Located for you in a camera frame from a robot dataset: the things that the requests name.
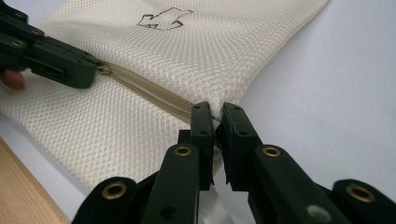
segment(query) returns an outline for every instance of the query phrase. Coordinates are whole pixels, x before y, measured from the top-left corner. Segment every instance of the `white mesh bag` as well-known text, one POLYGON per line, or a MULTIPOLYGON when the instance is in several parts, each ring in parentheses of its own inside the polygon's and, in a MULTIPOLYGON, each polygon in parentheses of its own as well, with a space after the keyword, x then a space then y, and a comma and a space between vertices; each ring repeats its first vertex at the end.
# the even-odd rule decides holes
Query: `white mesh bag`
POLYGON ((326 2, 72 0, 37 26, 104 62, 93 85, 26 72, 25 91, 0 88, 0 109, 88 188, 140 181, 189 129, 191 105, 208 101, 219 120, 326 2))

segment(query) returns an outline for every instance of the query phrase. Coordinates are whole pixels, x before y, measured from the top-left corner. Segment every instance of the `printed arrow symbol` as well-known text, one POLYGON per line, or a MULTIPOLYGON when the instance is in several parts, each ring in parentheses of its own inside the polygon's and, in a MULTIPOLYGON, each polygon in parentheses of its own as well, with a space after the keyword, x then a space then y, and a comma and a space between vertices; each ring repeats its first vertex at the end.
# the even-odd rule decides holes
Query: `printed arrow symbol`
POLYGON ((189 13, 192 11, 171 7, 156 16, 144 15, 138 25, 157 30, 175 29, 183 25, 179 18, 189 13))

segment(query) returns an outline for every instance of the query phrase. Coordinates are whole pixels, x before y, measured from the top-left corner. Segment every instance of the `zipper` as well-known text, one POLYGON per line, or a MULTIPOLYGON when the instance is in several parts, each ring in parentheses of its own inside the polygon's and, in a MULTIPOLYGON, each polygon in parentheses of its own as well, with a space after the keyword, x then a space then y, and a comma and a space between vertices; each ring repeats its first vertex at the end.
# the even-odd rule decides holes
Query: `zipper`
POLYGON ((193 104, 172 92, 113 63, 101 62, 101 65, 97 68, 97 74, 112 77, 139 96, 190 124, 193 104))

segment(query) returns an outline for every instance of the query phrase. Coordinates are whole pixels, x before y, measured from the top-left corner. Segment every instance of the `metal grommet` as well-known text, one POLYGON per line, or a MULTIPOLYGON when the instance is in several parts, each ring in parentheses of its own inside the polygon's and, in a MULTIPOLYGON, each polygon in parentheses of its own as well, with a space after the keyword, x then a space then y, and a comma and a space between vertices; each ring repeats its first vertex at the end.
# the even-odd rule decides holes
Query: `metal grommet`
POLYGON ((21 13, 21 12, 15 12, 15 15, 16 15, 17 17, 21 17, 21 18, 24 17, 24 14, 21 13))
POLYGON ((280 156, 280 151, 277 148, 274 147, 265 147, 262 149, 262 153, 269 157, 278 157, 280 156))
POLYGON ((309 206, 306 207, 306 212, 308 213, 309 216, 311 216, 312 218, 314 218, 316 221, 320 222, 320 223, 331 223, 332 222, 332 215, 330 215, 330 213, 316 205, 316 204, 311 204, 309 206))
POLYGON ((16 46, 22 46, 23 45, 23 43, 20 40, 14 40, 14 41, 12 41, 12 44, 16 45, 16 46))
POLYGON ((37 30, 37 29, 34 29, 34 30, 33 30, 33 34, 35 34, 35 35, 40 35, 40 34, 41 34, 41 31, 40 31, 40 30, 37 30))
POLYGON ((189 147, 178 147, 175 149, 175 154, 178 156, 188 156, 192 153, 191 148, 189 147))
POLYGON ((118 199, 125 194, 126 189, 127 187, 123 182, 112 182, 103 189, 102 196, 108 200, 118 199))
POLYGON ((346 192, 356 200, 364 203, 372 203, 375 201, 375 195, 370 190, 359 185, 351 184, 347 186, 346 192))

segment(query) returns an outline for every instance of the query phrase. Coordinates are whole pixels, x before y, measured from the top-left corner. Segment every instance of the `black plastic part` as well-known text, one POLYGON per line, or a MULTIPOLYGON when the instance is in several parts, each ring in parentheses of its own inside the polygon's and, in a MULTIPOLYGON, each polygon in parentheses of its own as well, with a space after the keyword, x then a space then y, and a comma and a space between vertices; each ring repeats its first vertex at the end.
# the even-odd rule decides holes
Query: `black plastic part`
POLYGON ((59 40, 45 37, 43 31, 21 20, 23 14, 0 2, 0 69, 15 71, 30 67, 33 73, 66 86, 85 89, 93 83, 99 61, 90 53, 59 40), (23 53, 16 52, 21 43, 23 53))
POLYGON ((141 223, 196 223, 198 196, 198 148, 172 146, 163 159, 141 223))
POLYGON ((248 191, 252 174, 251 157, 262 141, 245 111, 224 103, 221 123, 221 149, 227 182, 234 191, 248 191))
POLYGON ((215 130, 208 102, 191 109, 191 144, 200 151, 200 190, 209 190, 213 183, 213 149, 215 130))
POLYGON ((0 0, 0 11, 8 14, 9 16, 19 21, 23 21, 23 22, 28 21, 28 16, 26 14, 13 7, 9 7, 3 0, 0 0))
POLYGON ((96 186, 85 199, 73 224, 129 223, 134 215, 130 208, 135 196, 136 183, 133 180, 123 177, 109 178, 96 186))
POLYGON ((368 184, 353 179, 337 181, 331 197, 353 223, 396 223, 396 204, 368 184))
MULTIPOLYGON (((273 223, 350 223, 281 147, 258 146, 253 166, 262 190, 276 210, 277 219, 273 223)), ((262 211, 262 217, 274 215, 258 210, 262 211)))
POLYGON ((25 69, 23 55, 27 47, 24 41, 0 33, 0 68, 15 71, 25 69))

